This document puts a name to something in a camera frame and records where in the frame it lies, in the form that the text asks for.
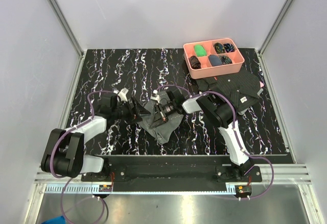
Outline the grey cloth napkin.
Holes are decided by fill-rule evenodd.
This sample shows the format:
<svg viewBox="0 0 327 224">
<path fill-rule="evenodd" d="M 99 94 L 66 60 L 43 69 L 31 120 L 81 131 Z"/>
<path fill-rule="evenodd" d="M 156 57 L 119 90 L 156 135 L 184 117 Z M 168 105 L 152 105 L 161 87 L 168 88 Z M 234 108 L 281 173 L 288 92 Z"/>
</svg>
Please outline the grey cloth napkin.
<svg viewBox="0 0 327 224">
<path fill-rule="evenodd" d="M 149 125 L 153 120 L 152 115 L 154 103 L 155 101 L 151 99 L 145 104 L 145 108 L 151 112 L 151 114 L 149 116 L 143 117 L 143 121 L 139 122 L 138 125 L 147 133 L 149 133 L 153 138 L 155 138 L 160 145 L 163 145 L 169 141 L 171 134 L 179 127 L 184 118 L 184 115 L 180 115 L 178 113 L 169 115 L 169 121 L 167 123 L 154 129 L 150 129 Z"/>
</svg>

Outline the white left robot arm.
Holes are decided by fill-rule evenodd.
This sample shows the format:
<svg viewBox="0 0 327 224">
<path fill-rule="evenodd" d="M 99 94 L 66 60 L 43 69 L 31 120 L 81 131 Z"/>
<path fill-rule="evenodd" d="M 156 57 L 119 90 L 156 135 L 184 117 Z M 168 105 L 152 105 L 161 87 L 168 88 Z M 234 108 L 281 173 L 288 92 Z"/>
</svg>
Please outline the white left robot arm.
<svg viewBox="0 0 327 224">
<path fill-rule="evenodd" d="M 100 156 L 86 155 L 84 146 L 97 135 L 104 133 L 116 121 L 138 123 L 151 113 L 135 97 L 127 98 L 128 89 L 119 93 L 107 90 L 93 91 L 87 95 L 91 116 L 70 128 L 53 129 L 41 160 L 41 170 L 55 178 L 75 178 L 92 173 L 99 181 L 110 176 L 110 168 Z"/>
</svg>

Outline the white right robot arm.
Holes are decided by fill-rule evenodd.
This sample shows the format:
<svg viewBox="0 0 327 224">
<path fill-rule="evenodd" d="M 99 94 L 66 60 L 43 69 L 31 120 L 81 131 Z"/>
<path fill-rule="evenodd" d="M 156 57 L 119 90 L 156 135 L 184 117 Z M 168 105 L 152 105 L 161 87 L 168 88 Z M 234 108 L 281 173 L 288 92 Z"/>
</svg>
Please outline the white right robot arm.
<svg viewBox="0 0 327 224">
<path fill-rule="evenodd" d="M 222 134 L 229 150 L 232 175 L 237 181 L 244 181 L 250 176 L 254 167 L 245 148 L 237 122 L 237 112 L 232 103 L 215 91 L 205 91 L 186 98 L 179 88 L 166 91 L 167 102 L 154 104 L 154 113 L 149 128 L 158 128 L 169 121 L 173 113 L 186 114 L 202 111 L 206 118 L 216 126 Z"/>
</svg>

